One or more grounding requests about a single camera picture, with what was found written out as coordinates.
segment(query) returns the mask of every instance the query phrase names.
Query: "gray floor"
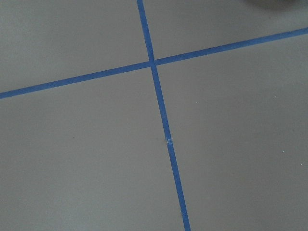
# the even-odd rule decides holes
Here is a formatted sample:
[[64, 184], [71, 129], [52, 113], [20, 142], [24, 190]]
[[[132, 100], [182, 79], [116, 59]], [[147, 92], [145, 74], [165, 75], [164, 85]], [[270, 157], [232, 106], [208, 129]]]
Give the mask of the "gray floor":
[[[144, 6], [155, 58], [308, 26], [305, 0]], [[0, 31], [0, 230], [184, 230], [150, 68], [3, 93], [148, 61], [136, 1], [6, 0]], [[308, 230], [308, 35], [157, 69], [191, 230]]]

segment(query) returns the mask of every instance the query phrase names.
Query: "gray surface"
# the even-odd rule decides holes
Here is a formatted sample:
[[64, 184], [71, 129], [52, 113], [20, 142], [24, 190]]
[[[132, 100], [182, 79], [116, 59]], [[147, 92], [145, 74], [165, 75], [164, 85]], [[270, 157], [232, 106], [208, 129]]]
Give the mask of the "gray surface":
[[193, 231], [308, 230], [308, 36], [158, 67]]
[[183, 230], [150, 69], [0, 100], [0, 230]]
[[156, 58], [308, 26], [307, 0], [144, 0]]
[[148, 59], [131, 0], [4, 0], [0, 34], [0, 92]]

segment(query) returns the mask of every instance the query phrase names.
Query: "blue painter's tape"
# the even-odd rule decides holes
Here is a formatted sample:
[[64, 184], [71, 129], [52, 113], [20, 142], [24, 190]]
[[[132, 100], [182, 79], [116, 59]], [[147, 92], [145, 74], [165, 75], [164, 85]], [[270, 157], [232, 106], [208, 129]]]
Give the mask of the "blue painter's tape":
[[148, 22], [146, 19], [145, 15], [145, 10], [144, 10], [144, 5], [142, 0], [137, 0], [137, 5], [139, 9], [139, 15], [140, 15], [140, 20], [141, 20], [141, 25], [142, 25], [142, 30], [143, 30], [143, 35], [144, 35], [144, 40], [146, 44], [146, 48], [148, 51], [148, 56], [149, 56], [149, 62], [150, 62], [150, 67], [152, 71], [152, 76], [153, 76], [153, 81], [154, 81], [154, 87], [156, 91], [156, 96], [157, 96], [157, 101], [158, 101], [158, 106], [159, 106], [159, 111], [160, 115], [162, 118], [163, 122], [163, 128], [164, 128], [164, 133], [165, 133], [165, 138], [167, 141], [167, 147], [168, 147], [168, 152], [169, 152], [169, 157], [171, 161], [171, 167], [173, 171], [173, 177], [178, 193], [178, 198], [179, 198], [179, 203], [180, 203], [180, 208], [182, 212], [182, 219], [184, 223], [184, 229], [185, 231], [190, 231], [190, 224], [189, 224], [189, 219], [188, 219], [188, 214], [187, 214], [187, 209], [186, 209], [186, 204], [185, 204], [185, 199], [184, 199], [184, 193], [182, 189], [182, 183], [180, 180], [180, 174], [179, 174], [179, 169], [178, 169], [178, 164], [174, 152], [174, 147], [173, 147], [173, 142], [171, 138], [171, 133], [170, 133], [170, 128], [169, 128], [169, 122], [167, 118], [167, 113], [166, 113], [166, 107], [165, 107], [165, 102], [164, 102], [164, 97], [159, 81], [159, 76], [158, 76], [158, 71], [154, 59], [154, 52], [153, 52], [153, 47], [152, 47], [152, 42], [151, 42], [151, 37], [150, 37], [150, 31], [148, 27]]
[[271, 42], [275, 40], [280, 40], [280, 39], [285, 39], [285, 38], [290, 38], [290, 37], [295, 37], [299, 35], [304, 35], [308, 34], [308, 27], [299, 29], [299, 30], [293, 30], [289, 32], [284, 32], [284, 33], [279, 33], [275, 35], [269, 35], [269, 36], [264, 36], [264, 37], [259, 37], [259, 38], [254, 38], [254, 39], [249, 39], [241, 42], [235, 42], [235, 43], [230, 43], [218, 47], [212, 47], [208, 49], [203, 49], [199, 51], [193, 51], [193, 52], [188, 52], [184, 54], [178, 54], [166, 58], [161, 58], [157, 59], [156, 65], [162, 65], [162, 64], [168, 64], [176, 61], [181, 61], [185, 59], [191, 59], [199, 56], [204, 56], [204, 55], [209, 55], [209, 54], [214, 54], [218, 52], [223, 52], [223, 51], [229, 51], [229, 50], [234, 50], [237, 48], [241, 47], [248, 47], [260, 43], [265, 43], [265, 42]]
[[79, 83], [79, 82], [87, 81], [87, 80], [91, 80], [91, 79], [116, 75], [116, 74], [120, 74], [120, 73], [124, 73], [124, 72], [139, 70], [139, 69], [143, 69], [143, 68], [147, 68], [147, 67], [150, 67], [149, 62], [138, 63], [138, 64], [118, 67], [118, 68], [114, 68], [114, 69], [110, 69], [110, 70], [95, 72], [95, 73], [87, 74], [87, 75], [83, 75], [83, 76], [77, 76], [77, 77], [57, 80], [57, 81], [54, 81], [54, 82], [38, 84], [38, 85], [35, 85], [35, 86], [31, 86], [31, 87], [26, 87], [26, 88], [21, 88], [21, 89], [16, 89], [16, 90], [10, 90], [10, 91], [7, 91], [7, 92], [0, 93], [0, 99], [4, 99], [4, 98], [16, 96], [16, 95], [22, 95], [22, 94], [26, 94], [26, 93], [30, 93], [30, 92], [35, 92], [35, 91], [39, 91], [39, 90], [56, 88], [56, 87], [64, 86], [64, 85], [68, 85], [68, 84]]

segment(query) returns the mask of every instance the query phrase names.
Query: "blue line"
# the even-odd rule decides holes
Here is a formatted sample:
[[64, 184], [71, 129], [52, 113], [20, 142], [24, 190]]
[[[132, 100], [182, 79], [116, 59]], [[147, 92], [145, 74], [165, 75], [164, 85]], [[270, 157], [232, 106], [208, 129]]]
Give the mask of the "blue line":
[[96, 78], [102, 78], [106, 76], [111, 76], [111, 75], [116, 75], [124, 72], [129, 72], [129, 71], [135, 71], [143, 68], [150, 67], [149, 62], [143, 62], [143, 63], [138, 63], [138, 64], [133, 64], [133, 65], [128, 65], [128, 66], [123, 66], [123, 67], [118, 67], [114, 69], [109, 69], [105, 71], [100, 71], [100, 72], [95, 72], [92, 74], [87, 74], [83, 76], [77, 76], [77, 77], [72, 77], [72, 78], [66, 78], [66, 79], [61, 79], [57, 80], [54, 82], [49, 82], [49, 83], [43, 83], [43, 84], [38, 84], [35, 86], [31, 87], [26, 87], [26, 88], [21, 88], [21, 89], [16, 89], [16, 90], [10, 90], [7, 92], [2, 92], [0, 93], [0, 99], [16, 96], [16, 95], [22, 95], [30, 92], [35, 92], [39, 90], [46, 90], [50, 88], [56, 88], [59, 86], [64, 86], [68, 84], [73, 84], [73, 83], [79, 83], [82, 81], [87, 81], [91, 79], [96, 79]]
[[147, 22], [147, 19], [146, 19], [146, 16], [145, 16], [145, 10], [144, 10], [142, 0], [137, 0], [137, 5], [138, 5], [138, 9], [139, 9], [139, 15], [140, 15], [140, 20], [141, 20], [144, 40], [145, 40], [146, 48], [147, 48], [147, 51], [148, 51], [149, 62], [150, 62], [150, 67], [151, 67], [151, 71], [152, 71], [152, 76], [153, 76], [153, 81], [154, 81], [159, 111], [160, 111], [160, 115], [161, 115], [162, 122], [163, 122], [165, 138], [166, 138], [166, 141], [167, 141], [167, 147], [168, 147], [169, 157], [170, 157], [170, 161], [171, 161], [173, 177], [174, 177], [175, 186], [176, 186], [176, 189], [177, 189], [179, 203], [180, 203], [180, 208], [181, 208], [181, 212], [182, 212], [184, 229], [185, 229], [185, 231], [190, 231], [191, 227], [190, 227], [190, 224], [189, 224], [189, 219], [188, 219], [188, 214], [187, 214], [187, 209], [186, 209], [186, 204], [185, 204], [185, 199], [184, 199], [184, 193], [183, 193], [182, 184], [181, 184], [181, 180], [180, 180], [178, 164], [177, 164], [177, 160], [176, 160], [176, 156], [175, 156], [175, 152], [174, 152], [173, 142], [172, 142], [172, 138], [171, 138], [169, 123], [168, 123], [168, 118], [167, 118], [167, 113], [166, 113], [166, 107], [165, 107], [163, 93], [162, 93], [162, 89], [161, 89], [161, 85], [160, 85], [160, 81], [159, 81], [157, 67], [156, 67], [156, 64], [155, 64], [154, 52], [153, 52], [153, 47], [152, 47], [152, 42], [151, 42], [151, 37], [150, 37], [150, 31], [149, 31], [148, 22]]
[[156, 65], [168, 64], [168, 63], [172, 63], [172, 62], [176, 62], [180, 60], [191, 59], [191, 58], [195, 58], [199, 56], [234, 50], [234, 49], [241, 48], [241, 47], [248, 47], [248, 46], [252, 46], [252, 45], [256, 45], [260, 43], [271, 42], [275, 40], [295, 37], [295, 36], [304, 35], [304, 34], [308, 34], [308, 27], [299, 29], [299, 30], [279, 33], [275, 35], [269, 35], [269, 36], [249, 39], [249, 40], [245, 40], [241, 42], [230, 43], [230, 44], [226, 44], [226, 45], [222, 45], [218, 47], [212, 47], [208, 49], [203, 49], [199, 51], [178, 54], [178, 55], [174, 55], [174, 56], [170, 56], [166, 58], [157, 59], [155, 62], [156, 62]]
[[[295, 36], [300, 36], [300, 35], [305, 35], [305, 34], [308, 34], [308, 27], [299, 29], [299, 30], [283, 32], [283, 33], [279, 33], [275, 35], [254, 38], [254, 39], [230, 43], [230, 44], [226, 44], [226, 45], [222, 45], [218, 47], [212, 47], [212, 48], [203, 49], [199, 51], [193, 51], [193, 52], [178, 54], [178, 55], [174, 55], [174, 56], [170, 56], [166, 58], [161, 58], [161, 59], [155, 60], [155, 64], [156, 65], [168, 64], [168, 63], [173, 63], [173, 62], [181, 61], [185, 59], [191, 59], [191, 58], [195, 58], [199, 56], [234, 50], [237, 48], [252, 46], [252, 45], [256, 45], [260, 43], [271, 42], [275, 40], [280, 40], [280, 39], [285, 39], [285, 38], [290, 38], [290, 37], [295, 37]], [[149, 46], [151, 47], [151, 51], [153, 52], [152, 43], [150, 43]], [[49, 83], [43, 83], [43, 84], [31, 86], [31, 87], [10, 90], [10, 91], [0, 93], [0, 99], [4, 99], [4, 98], [16, 96], [16, 95], [22, 95], [26, 93], [31, 93], [31, 92], [35, 92], [39, 90], [46, 90], [46, 89], [64, 86], [68, 84], [78, 83], [78, 82], [87, 81], [87, 80], [91, 80], [95, 78], [116, 75], [116, 74], [120, 74], [120, 73], [124, 73], [128, 71], [134, 71], [138, 69], [147, 68], [147, 67], [150, 67], [150, 63], [143, 62], [143, 63], [133, 64], [133, 65], [128, 65], [128, 66], [118, 67], [115, 69], [105, 70], [101, 72], [96, 72], [92, 74], [87, 74], [83, 76], [77, 76], [77, 77], [57, 80], [57, 81], [49, 82]]]

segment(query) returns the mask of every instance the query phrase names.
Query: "blue tape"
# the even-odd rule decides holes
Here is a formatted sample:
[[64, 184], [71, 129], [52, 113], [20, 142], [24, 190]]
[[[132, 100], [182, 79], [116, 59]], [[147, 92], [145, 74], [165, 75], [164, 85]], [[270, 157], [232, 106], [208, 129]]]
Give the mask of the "blue tape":
[[43, 84], [31, 86], [31, 87], [26, 87], [26, 88], [21, 88], [21, 89], [16, 89], [16, 90], [10, 90], [10, 91], [7, 91], [7, 92], [0, 93], [0, 99], [4, 99], [4, 98], [16, 96], [16, 95], [22, 95], [22, 94], [26, 94], [26, 93], [30, 93], [30, 92], [35, 92], [35, 91], [39, 91], [39, 90], [56, 88], [56, 87], [59, 87], [59, 86], [78, 83], [78, 82], [87, 81], [87, 80], [91, 80], [91, 79], [116, 75], [116, 74], [120, 74], [120, 73], [124, 73], [124, 72], [135, 71], [135, 70], [139, 70], [139, 69], [143, 69], [143, 68], [147, 68], [147, 67], [150, 67], [150, 63], [149, 62], [143, 62], [143, 63], [133, 64], [133, 65], [128, 65], [128, 66], [118, 67], [118, 68], [114, 68], [114, 69], [110, 69], [110, 70], [95, 72], [95, 73], [87, 74], [87, 75], [83, 75], [83, 76], [61, 79], [61, 80], [57, 80], [57, 81], [49, 82], [49, 83], [43, 83]]
[[180, 203], [180, 209], [181, 209], [181, 212], [182, 212], [184, 229], [185, 229], [185, 231], [190, 231], [191, 228], [190, 228], [190, 224], [189, 224], [189, 219], [188, 219], [188, 214], [187, 214], [187, 209], [186, 209], [186, 204], [185, 204], [185, 199], [184, 199], [184, 193], [183, 193], [183, 189], [182, 189], [182, 183], [181, 183], [181, 180], [180, 180], [180, 174], [179, 174], [178, 164], [177, 164], [177, 160], [176, 160], [176, 156], [175, 156], [175, 152], [174, 152], [174, 147], [173, 147], [173, 142], [172, 142], [172, 138], [171, 138], [171, 133], [170, 133], [169, 123], [168, 123], [168, 118], [167, 118], [167, 113], [166, 113], [164, 97], [163, 97], [163, 93], [162, 93], [162, 89], [161, 89], [161, 85], [160, 85], [160, 81], [159, 81], [157, 67], [156, 67], [156, 64], [155, 64], [154, 52], [153, 52], [153, 47], [152, 47], [152, 42], [151, 42], [151, 37], [150, 37], [150, 31], [149, 31], [148, 22], [147, 22], [147, 19], [146, 19], [146, 16], [145, 16], [145, 10], [144, 10], [144, 5], [143, 5], [142, 0], [137, 0], [137, 5], [138, 5], [138, 9], [139, 9], [139, 15], [140, 15], [140, 20], [141, 20], [144, 40], [145, 40], [146, 48], [147, 48], [147, 51], [148, 51], [149, 62], [150, 62], [150, 67], [151, 67], [151, 71], [152, 71], [152, 76], [153, 76], [154, 87], [155, 87], [155, 91], [156, 91], [159, 111], [160, 111], [160, 115], [161, 115], [162, 122], [163, 122], [165, 138], [166, 138], [166, 141], [167, 141], [167, 147], [168, 147], [169, 157], [170, 157], [170, 161], [171, 161], [171, 167], [172, 167], [172, 171], [173, 171], [174, 182], [175, 182], [175, 185], [176, 185], [179, 203]]
[[[290, 38], [290, 37], [295, 37], [295, 36], [300, 36], [300, 35], [305, 35], [308, 34], [308, 27], [299, 29], [299, 30], [293, 30], [289, 32], [284, 32], [280, 34], [275, 34], [275, 35], [269, 35], [269, 36], [264, 36], [264, 37], [259, 37], [259, 38], [254, 38], [246, 41], [241, 41], [241, 42], [235, 42], [235, 43], [230, 43], [218, 47], [212, 47], [208, 49], [203, 49], [199, 51], [193, 51], [193, 52], [188, 52], [184, 54], [179, 54], [179, 55], [174, 55], [166, 58], [161, 58], [155, 60], [156, 65], [162, 65], [162, 64], [168, 64], [168, 63], [173, 63], [176, 61], [181, 61], [185, 59], [191, 59], [199, 56], [204, 56], [204, 55], [209, 55], [209, 54], [214, 54], [218, 52], [223, 52], [223, 51], [229, 51], [229, 50], [234, 50], [237, 48], [241, 47], [247, 47], [247, 46], [252, 46], [260, 43], [265, 43], [265, 42], [271, 42], [275, 40], [280, 40], [280, 39], [285, 39], [285, 38]], [[153, 55], [153, 48], [152, 48], [152, 43], [149, 44], [151, 49], [148, 51], [152, 51], [152, 56]], [[134, 71], [138, 69], [143, 69], [150, 67], [149, 62], [144, 62], [144, 63], [138, 63], [138, 64], [133, 64], [133, 65], [128, 65], [128, 66], [123, 66], [123, 67], [118, 67], [115, 69], [110, 69], [110, 70], [105, 70], [101, 72], [96, 72], [92, 74], [87, 74], [83, 76], [77, 76], [77, 77], [72, 77], [72, 78], [67, 78], [67, 79], [62, 79], [54, 82], [49, 82], [49, 83], [43, 83], [31, 87], [26, 87], [26, 88], [21, 88], [21, 89], [16, 89], [16, 90], [10, 90], [6, 92], [0, 93], [0, 99], [16, 96], [16, 95], [22, 95], [26, 93], [31, 93], [39, 90], [45, 90], [45, 89], [50, 89], [50, 88], [55, 88], [59, 86], [64, 86], [68, 84], [73, 84], [73, 83], [78, 83], [90, 79], [95, 79], [95, 78], [101, 78], [101, 77], [106, 77], [106, 76], [111, 76], [111, 75], [116, 75], [128, 71]]]
[[285, 38], [290, 38], [290, 37], [295, 37], [299, 35], [304, 35], [308, 34], [308, 27], [299, 29], [299, 30], [293, 30], [289, 32], [284, 32], [284, 33], [279, 33], [275, 35], [269, 35], [269, 36], [264, 36], [264, 37], [259, 37], [259, 38], [254, 38], [254, 39], [249, 39], [241, 42], [235, 42], [235, 43], [230, 43], [218, 47], [212, 47], [208, 49], [203, 49], [199, 51], [193, 51], [189, 53], [184, 53], [184, 54], [178, 54], [166, 58], [161, 58], [157, 59], [156, 65], [162, 65], [162, 64], [168, 64], [176, 61], [181, 61], [185, 59], [191, 59], [199, 56], [204, 56], [204, 55], [209, 55], [209, 54], [214, 54], [214, 53], [219, 53], [223, 51], [229, 51], [229, 50], [234, 50], [237, 48], [241, 47], [248, 47], [260, 43], [265, 43], [265, 42], [271, 42], [275, 40], [280, 40], [280, 39], [285, 39]]

